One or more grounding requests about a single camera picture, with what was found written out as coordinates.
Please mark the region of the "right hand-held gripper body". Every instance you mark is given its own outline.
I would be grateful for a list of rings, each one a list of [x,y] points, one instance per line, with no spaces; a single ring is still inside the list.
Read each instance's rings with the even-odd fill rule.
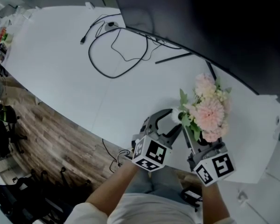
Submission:
[[[236,171],[234,160],[223,142],[212,144],[187,159],[190,169],[204,186],[210,186],[223,180]]]

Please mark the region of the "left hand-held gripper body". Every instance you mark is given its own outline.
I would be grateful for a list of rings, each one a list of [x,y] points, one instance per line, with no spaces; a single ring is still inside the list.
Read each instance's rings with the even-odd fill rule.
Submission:
[[[157,124],[162,118],[150,116],[132,138],[132,163],[148,172],[164,168],[172,153],[173,137],[158,134]]]

